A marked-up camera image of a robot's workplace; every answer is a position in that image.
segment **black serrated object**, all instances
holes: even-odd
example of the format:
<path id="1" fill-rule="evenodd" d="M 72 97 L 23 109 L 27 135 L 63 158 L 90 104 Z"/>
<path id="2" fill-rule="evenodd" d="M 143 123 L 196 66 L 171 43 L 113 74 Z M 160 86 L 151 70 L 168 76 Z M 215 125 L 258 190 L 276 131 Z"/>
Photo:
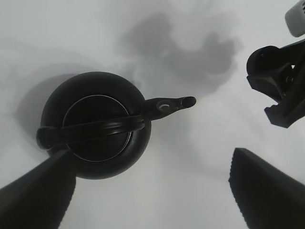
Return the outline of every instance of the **black serrated object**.
<path id="1" fill-rule="evenodd" d="M 76 176 L 69 152 L 60 152 L 0 189 L 1 229 L 57 229 Z"/>
<path id="2" fill-rule="evenodd" d="M 235 149 L 229 182 L 250 229 L 305 228 L 305 186 L 251 151 Z"/>

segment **kettle lid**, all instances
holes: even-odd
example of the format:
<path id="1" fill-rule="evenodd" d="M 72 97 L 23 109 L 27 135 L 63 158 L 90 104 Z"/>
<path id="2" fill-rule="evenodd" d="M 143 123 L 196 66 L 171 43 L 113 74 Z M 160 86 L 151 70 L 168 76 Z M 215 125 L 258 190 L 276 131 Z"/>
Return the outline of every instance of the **kettle lid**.
<path id="1" fill-rule="evenodd" d="M 127 109 L 116 99 L 106 95 L 90 95 L 75 102 L 67 111 L 62 126 L 79 125 L 100 120 L 129 116 Z M 109 160 L 122 152 L 131 133 L 122 133 L 68 144 L 74 154 L 86 161 Z"/>

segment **black kettle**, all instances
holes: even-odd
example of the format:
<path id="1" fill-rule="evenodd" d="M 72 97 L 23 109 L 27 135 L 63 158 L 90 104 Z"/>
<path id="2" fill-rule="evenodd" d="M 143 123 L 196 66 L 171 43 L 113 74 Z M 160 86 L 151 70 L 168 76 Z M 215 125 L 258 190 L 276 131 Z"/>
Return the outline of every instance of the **black kettle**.
<path id="1" fill-rule="evenodd" d="M 194 97 L 145 100 L 131 82 L 118 75 L 83 73 L 65 81 L 50 96 L 37 142 L 51 156 L 71 151 L 78 177 L 108 178 L 140 158 L 152 120 L 195 104 Z"/>

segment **spout tip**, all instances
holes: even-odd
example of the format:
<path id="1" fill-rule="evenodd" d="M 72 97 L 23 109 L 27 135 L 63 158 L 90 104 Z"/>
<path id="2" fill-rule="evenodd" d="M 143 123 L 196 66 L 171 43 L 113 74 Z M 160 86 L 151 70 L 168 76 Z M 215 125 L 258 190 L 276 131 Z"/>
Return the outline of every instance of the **spout tip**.
<path id="1" fill-rule="evenodd" d="M 197 100 L 195 97 L 189 96 L 182 99 L 181 105 L 183 108 L 190 108 L 196 104 Z"/>

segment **white backdrop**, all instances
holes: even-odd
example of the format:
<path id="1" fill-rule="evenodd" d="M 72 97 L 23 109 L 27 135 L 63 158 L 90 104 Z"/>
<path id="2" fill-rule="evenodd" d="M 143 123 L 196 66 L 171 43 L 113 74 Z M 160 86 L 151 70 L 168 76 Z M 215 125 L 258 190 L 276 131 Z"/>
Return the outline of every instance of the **white backdrop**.
<path id="1" fill-rule="evenodd" d="M 0 187 L 48 158 L 35 131 L 48 96 L 88 71 L 119 74 L 146 98 L 193 95 L 156 121 L 141 159 L 107 180 L 77 179 L 61 229 L 245 229 L 227 182 L 235 147 L 305 183 L 305 119 L 269 124 L 251 90 L 258 48 L 297 41 L 296 0 L 0 0 Z"/>

